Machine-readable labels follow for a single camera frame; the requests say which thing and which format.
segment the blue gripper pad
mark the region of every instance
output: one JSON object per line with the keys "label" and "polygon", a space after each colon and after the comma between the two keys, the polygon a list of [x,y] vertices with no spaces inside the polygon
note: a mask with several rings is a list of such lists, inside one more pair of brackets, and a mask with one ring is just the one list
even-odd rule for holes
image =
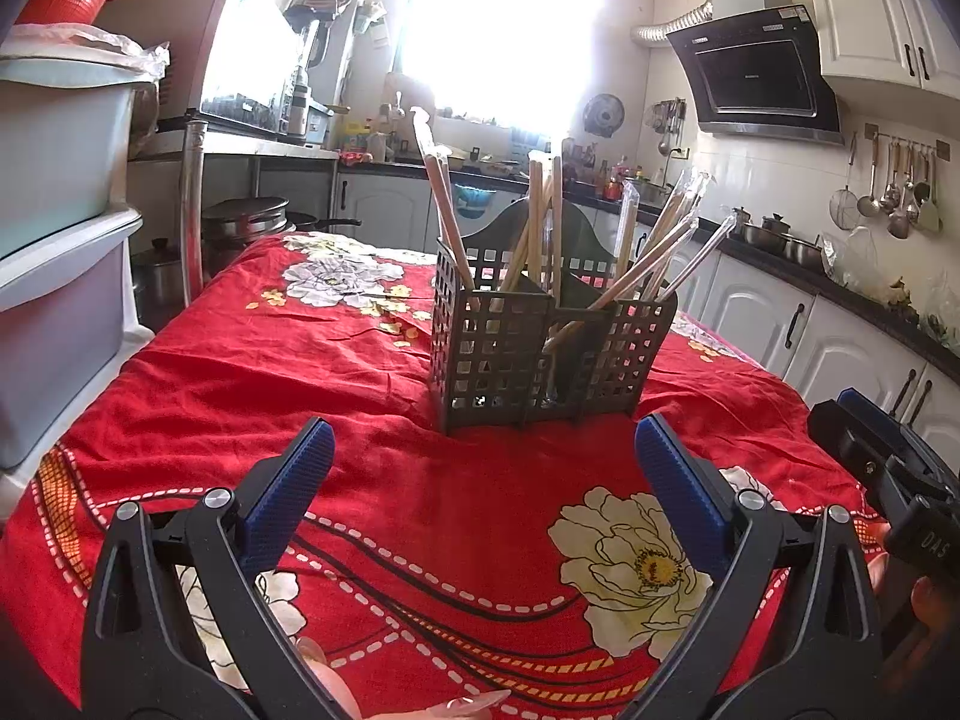
{"label": "blue gripper pad", "polygon": [[333,429],[311,418],[280,457],[274,477],[238,524],[237,562],[248,579],[277,568],[310,501],[333,465]]}
{"label": "blue gripper pad", "polygon": [[[647,416],[637,424],[634,450],[693,567],[720,581],[733,560],[733,529],[719,488],[660,415]],[[716,475],[728,499],[733,499],[726,480],[719,471]]]}
{"label": "blue gripper pad", "polygon": [[867,400],[856,389],[844,389],[837,398],[847,413],[859,419],[875,436],[887,445],[889,452],[901,454],[907,446],[901,435],[901,426],[891,415],[874,402]]}

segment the window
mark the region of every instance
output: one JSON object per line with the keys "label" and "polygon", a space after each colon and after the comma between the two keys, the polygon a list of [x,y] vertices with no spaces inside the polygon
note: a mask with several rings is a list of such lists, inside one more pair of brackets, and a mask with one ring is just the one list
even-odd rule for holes
{"label": "window", "polygon": [[411,0],[401,64],[457,116],[565,134],[598,0]]}

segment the hand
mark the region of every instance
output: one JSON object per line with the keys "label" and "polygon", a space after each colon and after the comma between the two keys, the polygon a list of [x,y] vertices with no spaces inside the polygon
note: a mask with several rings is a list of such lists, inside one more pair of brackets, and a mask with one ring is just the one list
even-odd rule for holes
{"label": "hand", "polygon": [[[320,684],[328,690],[347,714],[353,720],[363,720],[363,714],[353,693],[350,692],[343,677],[326,664],[326,656],[320,649],[320,645],[310,638],[301,637],[296,641],[296,649],[320,680]],[[455,698],[430,709],[421,709],[419,712],[388,712],[373,715],[368,720],[493,720],[491,707],[495,707],[509,695],[509,690],[493,690],[490,693]]]}
{"label": "hand", "polygon": [[[887,523],[872,524],[867,526],[867,530],[881,546],[890,533],[890,525]],[[875,593],[880,593],[883,587],[883,577],[886,574],[887,562],[890,556],[884,552],[882,555],[874,557],[868,564],[867,570],[870,572],[870,584]],[[953,618],[956,608],[956,599],[947,592],[942,586],[934,583],[930,577],[920,577],[913,586],[913,592],[910,594],[910,605],[913,607],[915,617],[920,620],[930,633],[914,648],[906,659],[906,669],[894,676],[890,685],[891,689],[899,688],[904,680],[916,669],[920,668],[923,658],[926,657],[930,647],[936,638],[939,637]]]}

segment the cabinet door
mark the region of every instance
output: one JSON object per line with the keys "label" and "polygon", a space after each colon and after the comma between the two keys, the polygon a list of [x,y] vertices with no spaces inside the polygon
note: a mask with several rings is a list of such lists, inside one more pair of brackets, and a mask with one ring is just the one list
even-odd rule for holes
{"label": "cabinet door", "polygon": [[960,386],[928,365],[913,402],[904,410],[904,422],[954,473],[960,471]]}
{"label": "cabinet door", "polygon": [[803,336],[812,304],[807,293],[721,256],[701,320],[766,370],[782,376]]}
{"label": "cabinet door", "polygon": [[[491,197],[490,202],[484,208],[475,209],[475,211],[482,212],[478,214],[475,213],[473,209],[464,207],[460,203],[456,203],[457,228],[460,230],[460,235],[472,235],[473,233],[482,230],[495,218],[497,218],[502,210],[505,210],[511,203],[514,203],[521,197],[522,194],[517,194],[515,191],[497,190],[493,197]],[[429,215],[427,216],[426,220],[426,236],[424,238],[424,246],[422,247],[422,250],[429,254],[436,254],[437,239],[439,237],[440,216],[439,212],[437,211],[437,204],[434,202],[431,194]]]}
{"label": "cabinet door", "polygon": [[852,386],[885,412],[896,407],[900,418],[923,365],[869,322],[817,298],[785,381],[810,407]]}
{"label": "cabinet door", "polygon": [[813,0],[813,5],[825,76],[920,84],[901,0]]}
{"label": "cabinet door", "polygon": [[903,0],[910,23],[920,85],[960,100],[960,47],[933,0]]}
{"label": "cabinet door", "polygon": [[[674,254],[670,258],[669,268],[666,269],[667,281],[673,281],[679,276],[680,272],[689,265],[690,260],[699,253],[701,248],[700,244],[690,241]],[[707,298],[719,264],[720,252],[710,252],[707,259],[697,266],[696,271],[693,271],[677,290],[677,308],[687,314],[688,317],[699,320],[703,316],[704,307],[707,306]]]}
{"label": "cabinet door", "polygon": [[419,178],[349,175],[340,179],[335,208],[339,218],[358,218],[359,227],[336,231],[383,248],[424,248],[430,185]]}

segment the storage bin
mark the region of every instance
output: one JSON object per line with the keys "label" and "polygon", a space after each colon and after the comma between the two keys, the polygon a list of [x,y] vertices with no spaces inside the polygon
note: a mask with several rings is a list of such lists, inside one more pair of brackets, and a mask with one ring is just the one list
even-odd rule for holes
{"label": "storage bin", "polygon": [[140,224],[112,209],[0,260],[0,469],[21,464],[119,351],[133,302],[125,245]]}
{"label": "storage bin", "polygon": [[96,68],[0,61],[0,257],[124,200],[136,84],[123,80],[142,76],[107,67],[100,85]]}

